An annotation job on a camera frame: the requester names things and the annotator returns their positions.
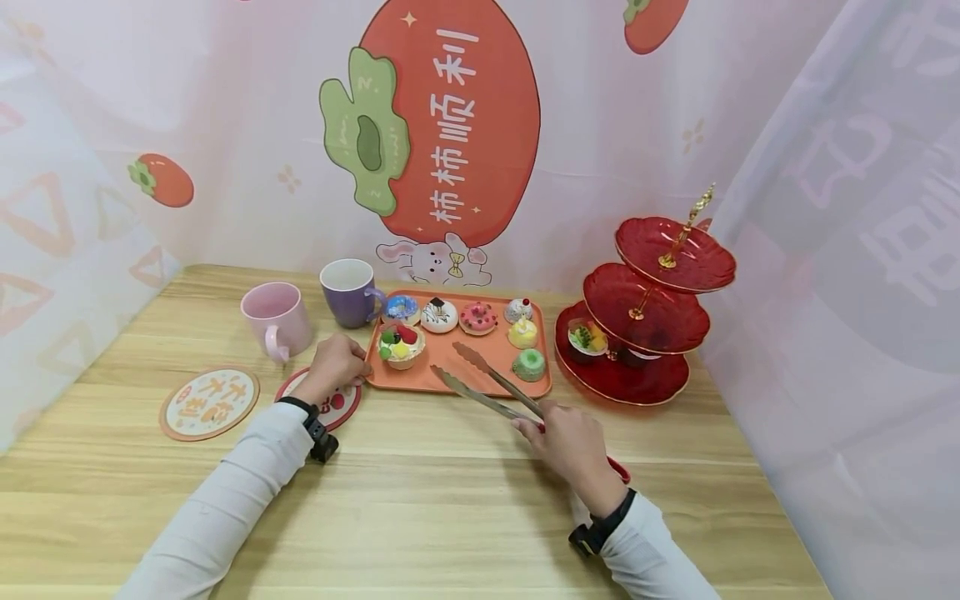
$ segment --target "red plate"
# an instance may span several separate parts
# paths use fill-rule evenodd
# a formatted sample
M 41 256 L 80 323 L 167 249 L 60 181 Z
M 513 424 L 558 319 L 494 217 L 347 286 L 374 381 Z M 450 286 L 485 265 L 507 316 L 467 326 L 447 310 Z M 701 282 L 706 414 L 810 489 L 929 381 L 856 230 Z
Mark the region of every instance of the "red plate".
M 683 294 L 716 292 L 733 283 L 733 254 L 700 228 L 674 256 L 677 266 L 664 269 L 659 259 L 670 252 L 684 226 L 665 217 L 627 219 L 616 231 L 616 251 L 631 269 L 662 287 Z
M 690 367 L 682 355 L 644 360 L 637 362 L 639 367 L 629 367 L 606 356 L 586 365 L 576 362 L 577 350 L 570 345 L 566 328 L 570 320 L 578 317 L 589 317 L 582 300 L 565 308 L 557 318 L 557 360 L 588 390 L 607 400 L 634 406 L 666 404 L 684 390 Z
M 283 385 L 280 386 L 280 389 L 276 391 L 274 402 L 284 396 L 290 395 L 300 382 L 303 381 L 308 372 L 310 372 L 309 367 L 290 375 L 290 377 L 283 382 Z M 320 405 L 320 414 L 317 416 L 317 420 L 324 424 L 327 431 L 333 431 L 347 422 L 347 419 L 353 415 L 357 406 L 360 405 L 361 390 L 363 390 L 362 386 L 337 388 L 333 391 L 333 394 L 324 400 L 324 403 Z
M 584 279 L 584 300 L 600 328 L 645 354 L 686 354 L 704 342 L 710 317 L 697 297 L 654 286 L 637 321 L 639 307 L 652 283 L 619 263 L 600 265 Z

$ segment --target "coaster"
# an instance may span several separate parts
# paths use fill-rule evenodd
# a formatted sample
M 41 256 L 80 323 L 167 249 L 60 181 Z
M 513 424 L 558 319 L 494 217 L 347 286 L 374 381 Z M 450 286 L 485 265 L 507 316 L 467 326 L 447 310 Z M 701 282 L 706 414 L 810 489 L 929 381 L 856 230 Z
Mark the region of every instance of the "coaster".
M 290 393 L 299 386 L 300 382 L 306 378 L 308 371 L 310 371 L 309 367 L 291 375 L 290 378 L 280 386 L 280 389 L 276 391 L 274 402 L 284 396 L 289 396 Z M 360 405 L 360 387 L 361 386 L 346 386 L 346 388 L 337 388 L 336 391 L 320 405 L 320 414 L 317 416 L 317 420 L 324 424 L 327 431 L 333 431 L 347 422 L 347 419 L 350 418 L 353 411 L 357 409 L 357 406 Z
M 160 429 L 180 442 L 215 438 L 244 419 L 260 397 L 256 375 L 215 367 L 178 387 L 160 408 Z

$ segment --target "smartwatch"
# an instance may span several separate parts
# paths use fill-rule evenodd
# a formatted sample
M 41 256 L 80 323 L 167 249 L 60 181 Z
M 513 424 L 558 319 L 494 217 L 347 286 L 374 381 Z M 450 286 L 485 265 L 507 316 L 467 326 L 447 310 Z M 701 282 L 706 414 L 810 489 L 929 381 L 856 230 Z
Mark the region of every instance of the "smartwatch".
M 590 515 L 593 524 L 589 527 L 580 525 L 573 530 L 573 533 L 567 539 L 581 556 L 589 557 L 600 554 L 604 544 L 607 543 L 616 528 L 620 526 L 623 519 L 627 517 L 630 507 L 634 504 L 635 496 L 636 492 L 627 490 L 627 497 L 623 499 L 623 502 L 620 502 L 620 506 L 616 507 L 615 511 L 604 518 Z
M 340 442 L 330 435 L 330 432 L 326 430 L 324 424 L 317 419 L 317 416 L 320 414 L 320 409 L 313 404 L 307 404 L 303 400 L 293 396 L 284 396 L 277 400 L 277 402 L 293 404 L 306 412 L 306 420 L 303 422 L 303 427 L 306 429 L 310 439 L 313 440 L 313 447 L 310 448 L 310 458 L 324 464 L 330 460 L 333 453 L 340 447 Z

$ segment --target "orange tray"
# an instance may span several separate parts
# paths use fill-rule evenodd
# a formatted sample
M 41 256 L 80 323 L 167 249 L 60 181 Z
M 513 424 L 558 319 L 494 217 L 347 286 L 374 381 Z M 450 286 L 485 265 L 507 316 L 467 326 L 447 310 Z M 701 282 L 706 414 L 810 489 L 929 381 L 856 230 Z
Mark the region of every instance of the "orange tray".
M 423 356 L 417 359 L 417 363 L 411 369 L 397 371 L 388 367 L 387 363 L 377 354 L 377 340 L 380 339 L 380 331 L 384 326 L 383 322 L 378 322 L 373 329 L 373 336 L 371 336 L 370 345 L 367 348 L 367 355 L 371 357 L 371 365 L 373 366 L 373 373 L 367 377 L 367 382 L 374 388 L 453 394 L 430 371 L 430 365 L 437 365 L 477 392 L 487 396 L 511 397 L 509 392 L 501 388 L 488 375 L 478 371 L 473 365 L 461 358 L 460 354 L 457 354 L 457 351 L 453 349 L 453 343 L 462 342 L 483 354 L 491 367 L 510 379 L 529 397 L 539 398 L 550 392 L 550 388 L 553 387 L 553 378 L 550 375 L 550 364 L 547 360 L 546 326 L 543 323 L 543 313 L 540 312 L 540 307 L 536 304 L 531 302 L 531 306 L 534 308 L 533 322 L 537 326 L 539 334 L 537 345 L 534 348 L 543 354 L 543 360 L 546 361 L 547 365 L 543 378 L 540 381 L 529 383 L 522 381 L 511 371 L 511 366 L 514 364 L 514 359 L 520 354 L 520 350 L 507 340 L 507 331 L 510 329 L 510 324 L 503 318 L 503 309 L 510 303 L 510 299 L 449 294 L 446 292 L 434 294 L 423 290 L 396 290 L 390 296 L 400 295 L 412 296 L 420 303 L 420 307 L 426 305 L 433 298 L 448 300 L 457 307 L 458 313 L 466 304 L 482 301 L 493 307 L 499 317 L 500 324 L 493 333 L 483 336 L 464 333 L 459 325 L 453 331 L 447 333 L 430 333 L 424 330 L 426 348 L 423 351 Z

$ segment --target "red cake stand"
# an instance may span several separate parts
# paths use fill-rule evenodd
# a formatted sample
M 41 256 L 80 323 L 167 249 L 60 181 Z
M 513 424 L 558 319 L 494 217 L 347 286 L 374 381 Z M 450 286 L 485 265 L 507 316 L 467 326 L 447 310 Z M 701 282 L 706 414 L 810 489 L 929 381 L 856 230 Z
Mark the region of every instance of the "red cake stand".
M 713 186 L 690 210 L 685 224 L 665 217 L 628 219 L 616 231 L 623 264 L 600 265 L 584 279 L 584 299 L 561 312 L 557 358 L 566 372 L 602 398 L 657 406 L 686 386 L 685 354 L 710 330 L 697 295 L 733 282 L 736 261 L 700 228 L 697 215 Z M 567 338 L 570 321 L 594 321 L 608 337 L 606 356 L 585 357 Z

